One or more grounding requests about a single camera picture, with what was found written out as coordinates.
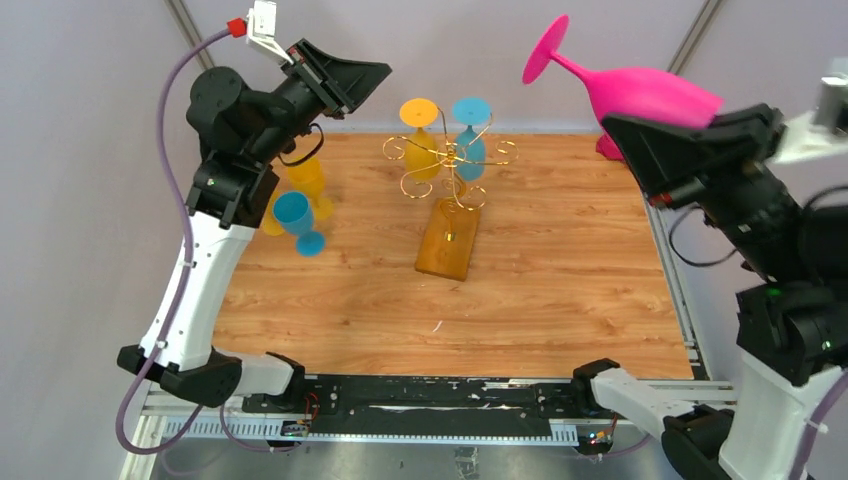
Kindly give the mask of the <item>pink wine glass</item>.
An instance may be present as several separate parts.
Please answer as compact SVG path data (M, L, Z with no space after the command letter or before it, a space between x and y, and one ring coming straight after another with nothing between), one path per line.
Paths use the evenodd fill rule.
M594 115L624 114L653 121L701 128L708 125L724 105L719 95L665 70L623 67L591 70L559 53L570 16L558 16L530 53L522 83L536 81L550 63L573 74L584 85Z

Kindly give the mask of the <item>yellow wine glass taken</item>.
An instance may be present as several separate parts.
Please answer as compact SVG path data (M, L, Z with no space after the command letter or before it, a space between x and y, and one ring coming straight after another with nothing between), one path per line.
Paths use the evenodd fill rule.
M274 216L274 206L281 195L282 192L279 189L271 194L260 224L262 232L271 237L281 236L285 233L284 228Z
M334 204L325 195L326 180L320 160L313 157L297 166L287 166L285 172L293 188L310 201L315 219L328 219L334 211Z

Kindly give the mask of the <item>blue wine glass front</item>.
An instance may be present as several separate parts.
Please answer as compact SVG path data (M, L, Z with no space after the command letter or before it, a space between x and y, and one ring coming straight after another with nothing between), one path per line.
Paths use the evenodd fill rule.
M315 218L310 201L299 191L280 195L272 205L274 219L295 237L295 250L304 257L319 255L325 248L324 235L314 229Z

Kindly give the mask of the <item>blue wine glass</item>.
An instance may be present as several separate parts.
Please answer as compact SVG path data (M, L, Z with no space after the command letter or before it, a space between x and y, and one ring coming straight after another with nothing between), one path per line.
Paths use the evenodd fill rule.
M325 248L324 235L314 229L315 218L310 201L299 191L280 195L272 205L274 219L295 237L295 250L304 257L319 255Z
M456 136L457 144L456 173L466 181L479 179L485 170L486 147L478 137L476 127L485 126L491 119L491 107L479 97L464 97L452 107L456 121L465 125L465 129Z

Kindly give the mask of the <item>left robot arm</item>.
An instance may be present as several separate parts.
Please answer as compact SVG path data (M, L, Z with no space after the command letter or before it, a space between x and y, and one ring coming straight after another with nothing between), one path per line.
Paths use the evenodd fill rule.
M183 243L148 332L117 356L120 368L208 408L256 395L283 413L304 405L301 364L272 352L217 349L215 324L278 185L272 161L313 131L318 117L354 112L391 74L386 63L341 59L307 40L289 53L283 82L269 92L225 66L194 80L186 119L198 135L201 161L189 191L177 197Z

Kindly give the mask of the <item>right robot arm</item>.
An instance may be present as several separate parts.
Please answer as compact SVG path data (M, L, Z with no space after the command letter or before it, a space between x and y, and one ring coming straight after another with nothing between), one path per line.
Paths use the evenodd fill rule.
M630 420L685 479L805 478L847 389L847 209L821 194L797 202L770 165L843 153L846 134L765 104L700 128L617 113L602 126L650 205L700 208L761 282L736 296L734 409L675 400L607 358L574 371L573 408Z

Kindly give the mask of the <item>blue wine glass rear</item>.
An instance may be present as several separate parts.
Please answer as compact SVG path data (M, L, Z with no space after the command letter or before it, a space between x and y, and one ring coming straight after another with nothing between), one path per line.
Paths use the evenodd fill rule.
M465 129L456 136L457 144L456 173L466 181L479 179L485 170L486 147L478 137L476 127L485 126L491 119L491 107L479 97L464 97L452 107L456 121L465 125Z

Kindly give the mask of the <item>pink cloth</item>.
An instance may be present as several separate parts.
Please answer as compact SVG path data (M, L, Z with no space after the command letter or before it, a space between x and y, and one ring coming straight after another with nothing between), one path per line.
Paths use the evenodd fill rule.
M624 157L613 139L603 133L595 144L595 151L605 159L616 162L624 162Z

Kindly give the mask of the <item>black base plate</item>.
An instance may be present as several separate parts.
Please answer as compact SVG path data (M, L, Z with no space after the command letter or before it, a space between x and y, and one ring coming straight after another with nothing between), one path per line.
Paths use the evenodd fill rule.
M252 395L247 413L304 414L315 434L543 437L552 420L606 420L567 380L309 375L298 400Z

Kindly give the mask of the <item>aluminium front rail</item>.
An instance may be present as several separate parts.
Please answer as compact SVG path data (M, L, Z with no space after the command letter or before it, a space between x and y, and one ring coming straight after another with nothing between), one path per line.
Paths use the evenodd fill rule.
M569 376L306 374L199 408L152 386L124 479L714 479Z

